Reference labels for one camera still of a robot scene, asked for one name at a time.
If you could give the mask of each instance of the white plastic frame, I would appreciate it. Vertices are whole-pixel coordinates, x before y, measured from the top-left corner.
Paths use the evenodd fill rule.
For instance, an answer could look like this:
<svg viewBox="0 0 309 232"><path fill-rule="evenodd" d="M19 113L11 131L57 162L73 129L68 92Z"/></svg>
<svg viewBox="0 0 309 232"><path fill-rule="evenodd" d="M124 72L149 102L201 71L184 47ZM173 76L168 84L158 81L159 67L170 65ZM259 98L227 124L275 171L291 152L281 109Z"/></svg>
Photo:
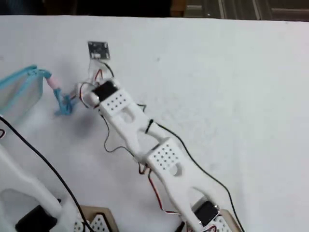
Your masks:
<svg viewBox="0 0 309 232"><path fill-rule="evenodd" d="M24 172L0 145L0 194L6 189L24 193L36 199L51 216L58 219L51 232L71 232L77 218L76 207L66 199L61 205L48 189L35 177ZM3 203L0 201L0 232L16 232L15 226L6 218Z"/></svg>
<svg viewBox="0 0 309 232"><path fill-rule="evenodd" d="M121 88L120 85L117 85L117 87L119 90L102 102L98 101L98 97L93 92L88 92L86 95L87 99L89 99L89 104L92 106L99 105L101 114L103 114L124 139L128 149L134 154L135 159L140 163L147 163L163 182L171 202L183 219L190 224L194 231L202 231L203 227L191 209L187 193L189 189L196 189L213 203L217 204L218 199L215 199L217 194L214 191L214 186L217 185L217 183L206 177L204 173L183 154L173 139L169 138L165 131L156 123L151 124L149 127L151 119L135 104L129 94ZM115 101L118 100L116 98L122 96L126 97L126 103L117 104L117 109L113 107L113 110L111 110L111 103L115 103ZM122 117L122 113L129 114L132 117L132 121L125 121L124 117ZM158 141L158 145L151 151L145 153L142 151L138 141L138 132L145 132L147 128L147 134L154 137ZM174 159L174 165L169 163L169 166L163 167L163 165L160 165L162 163L157 161L156 155L158 155L158 151L163 151L163 149L166 148L172 149L171 151L177 154L177 159Z"/></svg>

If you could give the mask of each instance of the white table surface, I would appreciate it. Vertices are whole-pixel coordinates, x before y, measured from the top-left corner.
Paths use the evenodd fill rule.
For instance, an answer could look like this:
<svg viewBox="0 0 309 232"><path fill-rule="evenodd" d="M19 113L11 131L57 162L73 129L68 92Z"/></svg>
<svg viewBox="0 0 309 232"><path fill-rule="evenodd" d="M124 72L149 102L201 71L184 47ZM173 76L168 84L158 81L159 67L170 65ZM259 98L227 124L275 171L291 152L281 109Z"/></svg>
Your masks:
<svg viewBox="0 0 309 232"><path fill-rule="evenodd" d="M107 41L116 78L230 188L247 232L305 228L308 23L0 16L0 34L1 77L35 63L53 72L65 91L87 77L86 42ZM180 220L159 210L130 155L104 151L107 131L98 114L80 104L73 115L56 117L56 109L44 83L43 97L16 127L54 164L79 202L109 207L120 231L174 231ZM1 144L55 196L66 194L13 134ZM108 147L119 144L112 131ZM229 208L224 191L218 194ZM4 198L8 214L13 206L19 208L15 217L26 211L24 196Z"/></svg>

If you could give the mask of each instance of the electrical wire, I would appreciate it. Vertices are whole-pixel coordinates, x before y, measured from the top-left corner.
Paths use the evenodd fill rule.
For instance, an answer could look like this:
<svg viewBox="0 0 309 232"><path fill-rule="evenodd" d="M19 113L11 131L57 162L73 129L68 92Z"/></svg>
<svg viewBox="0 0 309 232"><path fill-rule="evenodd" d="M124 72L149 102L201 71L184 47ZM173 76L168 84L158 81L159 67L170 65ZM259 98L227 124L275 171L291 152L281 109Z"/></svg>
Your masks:
<svg viewBox="0 0 309 232"><path fill-rule="evenodd" d="M102 69L98 69L97 74L96 74L96 76L95 76L95 78L94 78L94 81L97 80L97 77L98 77L98 74L99 74L99 73L101 73L101 79L103 79Z"/></svg>
<svg viewBox="0 0 309 232"><path fill-rule="evenodd" d="M0 139L2 139L5 136L5 130L0 129Z"/></svg>
<svg viewBox="0 0 309 232"><path fill-rule="evenodd" d="M217 182L219 185L221 185L221 186L227 191L227 194L228 194L228 197L229 197L229 199L230 199L230 202L231 202L232 209L233 209L234 215L235 215L235 217L236 217L236 220L237 220L237 222L238 222L238 224L239 224L239 226L240 226L242 232L245 232L245 230L244 230L244 228L243 228L243 226L242 226L242 224L241 224L241 222L240 222L240 220L239 220L239 218L238 218L238 216L237 216L237 213L236 213L236 210L235 210L235 207L234 207L234 204L233 204L232 196L231 196L231 193L230 193L230 191L228 190L228 188L227 188L222 182L220 182L217 178L215 178L214 176L212 176L210 173L206 172L206 171L195 161L195 159L191 156L190 152L188 151L188 149L187 149L186 145L184 144L183 140L181 139L181 137L179 137L176 133L172 132L172 131L169 130L168 128L166 128L166 127L160 125L159 123L157 123L157 125L158 125L159 127L161 127L162 129L168 131L168 132L171 133L172 135L174 135L174 136L182 143L182 145L183 145L185 151L187 152L188 156L189 156L190 159L193 161L193 163L194 163L203 173L205 173L207 176L209 176L211 179L213 179L215 182Z"/></svg>
<svg viewBox="0 0 309 232"><path fill-rule="evenodd" d="M217 232L217 227L215 225L210 226L205 232Z"/></svg>
<svg viewBox="0 0 309 232"><path fill-rule="evenodd" d="M107 63L100 61L100 60L98 60L98 62L101 63L101 64L104 64L106 66L106 68L108 68L108 70L111 72L112 77L115 77L112 69L110 68L110 66Z"/></svg>
<svg viewBox="0 0 309 232"><path fill-rule="evenodd" d="M14 134L20 138L21 141L23 141L34 153L36 153L46 164L47 166L55 173L55 175L58 177L58 179L60 180L60 182L63 184L64 188L68 191L69 195L72 197L74 203L76 204L79 213L81 214L82 219L85 222L86 227L91 231L94 232L94 230L90 227L89 223L87 222L82 208L79 205L76 197L74 196L73 192L71 191L71 189L69 188L69 186L67 185L67 183L64 181L64 179L62 178L62 176L58 173L58 171L53 167L53 165L45 158L45 156L43 156L34 146L32 146L6 119L4 119L2 116L0 116L0 120L7 125L8 128L10 128Z"/></svg>
<svg viewBox="0 0 309 232"><path fill-rule="evenodd" d="M159 195L159 191L157 190L157 188L156 188L156 186L155 186L155 184L154 184L154 182L152 181L152 178L151 178L151 176L150 176L151 172L152 172L152 170L149 169L148 180L149 180L149 183L151 184L151 187L153 188L154 193L155 193L155 196L156 196L156 198L157 198L157 200L158 200L158 202L159 202L160 209L163 210L164 212L166 212L167 214L176 214L176 215L180 215L180 213L177 213L177 212L175 212L175 211L165 210L165 209L163 208L163 204L162 204L162 201L161 201L161 198L160 198L160 195Z"/></svg>
<svg viewBox="0 0 309 232"><path fill-rule="evenodd" d="M106 136L106 139L105 139L105 141L104 141L104 149L105 149L108 153L112 153L112 152L114 152L114 151L116 151L116 150L122 148L122 149L126 150L128 153L130 153L131 156L134 157L133 153L132 153L131 151L129 151L129 149L127 149L125 146L118 146L118 147L114 148L113 150L108 150L108 149L107 149L106 143L107 143L108 138L110 137L111 131L110 131L110 127L109 127L109 125L108 125L108 123L107 123L105 117L104 117L102 114L100 114L100 116L103 118L103 120L104 120L104 122L105 122L105 124L106 124L106 127L107 127L107 136Z"/></svg>
<svg viewBox="0 0 309 232"><path fill-rule="evenodd" d="M140 175L144 175L146 173L147 169L148 169L148 165L145 164L144 169L141 170L141 164L139 163L139 174Z"/></svg>
<svg viewBox="0 0 309 232"><path fill-rule="evenodd" d="M81 100L81 102L84 104L84 106L86 107L86 108L89 108L88 106L87 106L87 104L84 102L84 97L83 97L83 86L84 85L90 85L90 86L92 86L92 87L95 87L95 85L94 84L92 84L92 83L89 83L89 82L86 82L86 81L84 81L84 82L82 82L82 84L81 84L81 86L80 86L80 88L79 88L79 99Z"/></svg>

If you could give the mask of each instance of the red wire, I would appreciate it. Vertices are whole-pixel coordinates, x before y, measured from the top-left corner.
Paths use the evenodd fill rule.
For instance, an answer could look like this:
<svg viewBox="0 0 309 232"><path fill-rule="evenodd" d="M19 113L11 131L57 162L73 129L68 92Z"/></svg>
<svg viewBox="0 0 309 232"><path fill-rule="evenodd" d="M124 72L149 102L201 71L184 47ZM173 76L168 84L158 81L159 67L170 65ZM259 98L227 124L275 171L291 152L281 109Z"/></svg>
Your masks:
<svg viewBox="0 0 309 232"><path fill-rule="evenodd" d="M152 172L152 170L149 169L148 180L149 180L151 186L153 187L155 196L156 196L156 198L157 198L157 200L158 200L158 202L159 202L160 209L163 210L163 211L165 211L165 212L168 213L168 214L179 214L179 213L177 213L177 212L175 212L175 211L169 211L169 210L163 209L163 205L162 205L162 202L161 202L159 193L158 193L158 191L157 191L157 189L156 189L156 187L155 187L155 185L154 185L154 183L153 183L153 181L152 181L152 179L151 179L151 177L150 177L151 172Z"/></svg>
<svg viewBox="0 0 309 232"><path fill-rule="evenodd" d="M101 78L103 79L103 73L102 73L102 69L99 69L96 76L95 76L95 81L97 80L97 77L98 77L98 73L101 73Z"/></svg>
<svg viewBox="0 0 309 232"><path fill-rule="evenodd" d="M210 226L207 231L211 232L212 229L214 229L214 232L217 232L217 227L216 226Z"/></svg>
<svg viewBox="0 0 309 232"><path fill-rule="evenodd" d="M84 83L82 83L81 84L81 87L79 88L79 99L81 100L81 102L84 104L84 106L86 107L86 108L89 108L86 104L85 104L85 102L84 102L84 100L83 100L83 98L82 98L82 88L83 88L83 85L84 84L86 84L85 82Z"/></svg>

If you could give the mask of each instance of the robotic arm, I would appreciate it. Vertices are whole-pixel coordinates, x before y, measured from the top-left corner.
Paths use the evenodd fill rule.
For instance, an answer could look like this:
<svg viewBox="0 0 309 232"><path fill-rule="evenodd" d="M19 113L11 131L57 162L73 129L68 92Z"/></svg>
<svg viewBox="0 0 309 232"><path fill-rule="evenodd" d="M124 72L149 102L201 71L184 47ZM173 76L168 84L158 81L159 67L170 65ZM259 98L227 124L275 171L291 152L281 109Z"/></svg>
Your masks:
<svg viewBox="0 0 309 232"><path fill-rule="evenodd" d="M114 78L102 79L89 87L79 96L82 102L89 108L98 108L125 140L135 160L155 172L183 220L196 232L209 229L193 212L187 193L189 189L198 190L217 206L220 203L214 188L217 183L184 155L175 141L135 104ZM129 115L131 120L126 120L124 115ZM157 145L143 151L138 141L139 131L155 138Z"/></svg>

